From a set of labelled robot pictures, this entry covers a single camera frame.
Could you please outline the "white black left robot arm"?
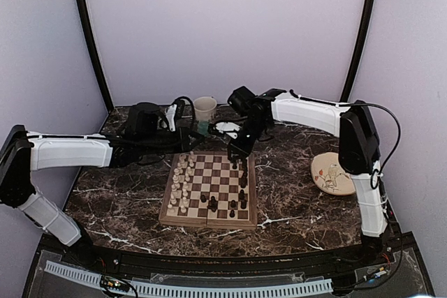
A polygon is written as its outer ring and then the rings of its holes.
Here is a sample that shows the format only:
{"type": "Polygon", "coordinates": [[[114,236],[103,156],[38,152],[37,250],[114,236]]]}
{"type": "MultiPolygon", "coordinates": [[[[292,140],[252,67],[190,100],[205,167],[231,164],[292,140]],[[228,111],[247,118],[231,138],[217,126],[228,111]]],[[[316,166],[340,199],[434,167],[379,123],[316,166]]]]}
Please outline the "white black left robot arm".
{"type": "Polygon", "coordinates": [[[165,132],[154,140],[126,140],[118,135],[52,135],[12,127],[1,148],[1,203],[22,211],[71,248],[83,267],[98,262],[98,251],[74,219],[49,201],[31,182],[31,172],[56,167],[126,167],[152,154],[188,152],[204,136],[187,127],[165,132]]]}

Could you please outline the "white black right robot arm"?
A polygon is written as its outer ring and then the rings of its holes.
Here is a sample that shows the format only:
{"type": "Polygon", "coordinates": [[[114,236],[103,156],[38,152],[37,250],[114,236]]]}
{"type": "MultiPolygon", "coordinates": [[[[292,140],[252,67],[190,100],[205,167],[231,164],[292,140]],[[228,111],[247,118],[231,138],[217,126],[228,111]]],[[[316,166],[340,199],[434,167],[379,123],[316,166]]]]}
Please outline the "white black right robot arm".
{"type": "Polygon", "coordinates": [[[231,131],[228,159],[246,159],[255,142],[275,122],[282,121],[317,128],[338,137],[338,160],[353,178],[361,230],[366,237],[380,237],[387,228],[386,194],[380,160],[379,136],[370,113],[373,104],[334,103],[297,95],[293,90],[269,89],[256,95],[245,86],[233,91],[228,104],[245,119],[242,127],[231,131]]]}

